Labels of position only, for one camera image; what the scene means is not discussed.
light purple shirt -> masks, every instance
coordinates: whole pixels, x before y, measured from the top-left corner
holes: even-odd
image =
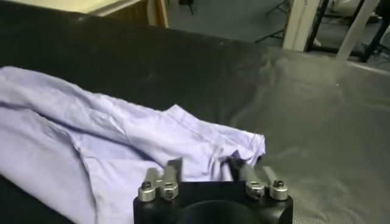
[[[148,168],[182,158],[185,181],[228,181],[264,136],[128,103],[39,72],[0,69],[0,174],[75,223],[133,223]]]

tripod leg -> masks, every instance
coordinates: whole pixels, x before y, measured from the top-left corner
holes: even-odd
[[[263,40],[265,40],[265,39],[267,39],[267,38],[270,38],[270,37],[278,38],[278,36],[276,36],[276,35],[277,35],[277,34],[280,34],[280,33],[282,33],[282,32],[283,32],[283,30],[278,30],[278,31],[276,31],[276,32],[274,32],[274,33],[272,33],[272,34],[266,35],[265,37],[262,37],[262,38],[256,40],[255,43],[259,43],[259,42],[261,42],[261,41],[263,41]]]
[[[272,9],[270,9],[268,12],[266,12],[266,16],[268,16],[271,12],[273,12],[275,9],[279,9],[279,7],[281,5],[283,5],[283,3],[285,3],[284,1],[282,1],[281,3],[277,4],[275,7],[273,7]]]
[[[188,4],[188,7],[190,8],[190,10],[191,10],[191,15],[194,15],[194,10],[193,10],[193,7],[192,7],[192,5],[191,4]]]

black leather surface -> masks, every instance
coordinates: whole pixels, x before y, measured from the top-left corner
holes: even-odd
[[[0,64],[159,110],[177,103],[200,119],[262,133],[262,165],[289,186],[296,223],[389,223],[386,72],[4,2]]]

